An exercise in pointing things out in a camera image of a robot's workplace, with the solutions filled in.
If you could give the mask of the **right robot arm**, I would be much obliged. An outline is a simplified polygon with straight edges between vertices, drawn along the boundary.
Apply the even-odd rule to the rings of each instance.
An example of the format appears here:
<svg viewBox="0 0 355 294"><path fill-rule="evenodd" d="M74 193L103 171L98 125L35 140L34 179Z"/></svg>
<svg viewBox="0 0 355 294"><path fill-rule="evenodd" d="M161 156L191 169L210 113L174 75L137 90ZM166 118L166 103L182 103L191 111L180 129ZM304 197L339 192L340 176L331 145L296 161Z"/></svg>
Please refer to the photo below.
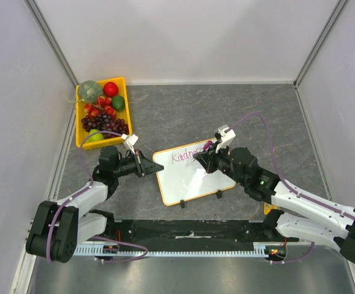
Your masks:
<svg viewBox="0 0 355 294"><path fill-rule="evenodd" d="M298 238L325 245L355 264L355 208L296 187L258 165L247 148L209 149L193 156L207 173L220 171L258 202L278 206L262 225L263 237Z"/></svg>

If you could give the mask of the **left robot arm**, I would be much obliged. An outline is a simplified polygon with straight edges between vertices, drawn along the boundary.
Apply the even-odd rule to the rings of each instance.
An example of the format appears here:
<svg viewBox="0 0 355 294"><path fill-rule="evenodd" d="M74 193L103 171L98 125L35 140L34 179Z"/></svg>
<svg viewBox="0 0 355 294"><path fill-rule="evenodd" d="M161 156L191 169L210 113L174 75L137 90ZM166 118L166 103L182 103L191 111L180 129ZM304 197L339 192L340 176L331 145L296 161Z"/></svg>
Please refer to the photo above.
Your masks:
<svg viewBox="0 0 355 294"><path fill-rule="evenodd" d="M142 178L163 171L164 166L147 159L141 151L125 156L114 146L101 149L91 179L80 190L57 202L43 201L37 208L26 241L26 252L52 262L66 263L81 243L94 236L103 241L115 236L115 225L94 207L109 199L119 178Z"/></svg>

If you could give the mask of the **yellow framed whiteboard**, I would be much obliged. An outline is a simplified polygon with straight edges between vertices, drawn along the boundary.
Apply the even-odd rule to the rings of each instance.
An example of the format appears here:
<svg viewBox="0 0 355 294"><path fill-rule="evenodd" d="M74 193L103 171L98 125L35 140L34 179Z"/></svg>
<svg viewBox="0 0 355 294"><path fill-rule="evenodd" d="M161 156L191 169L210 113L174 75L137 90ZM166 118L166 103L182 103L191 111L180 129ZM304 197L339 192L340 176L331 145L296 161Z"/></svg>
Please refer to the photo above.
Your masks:
<svg viewBox="0 0 355 294"><path fill-rule="evenodd" d="M220 171L208 174L193 158L193 155L203 150L206 142L197 141L153 154L153 162L164 167L156 173L164 205L179 205L180 202L235 187L235 181Z"/></svg>

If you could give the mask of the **pink capped whiteboard marker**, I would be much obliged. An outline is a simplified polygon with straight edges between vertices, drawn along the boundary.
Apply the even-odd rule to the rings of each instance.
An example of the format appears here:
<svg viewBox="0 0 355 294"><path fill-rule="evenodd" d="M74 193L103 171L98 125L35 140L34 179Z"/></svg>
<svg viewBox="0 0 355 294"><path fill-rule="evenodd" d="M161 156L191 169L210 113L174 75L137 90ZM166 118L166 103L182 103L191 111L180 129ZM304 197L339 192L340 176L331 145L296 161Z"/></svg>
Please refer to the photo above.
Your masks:
<svg viewBox="0 0 355 294"><path fill-rule="evenodd" d="M199 141L195 144L193 144L187 152L187 155L189 156L189 161L188 165L191 165L195 162L194 155L202 152L202 151L207 151L209 147L212 145L213 140L208 139L204 141Z"/></svg>

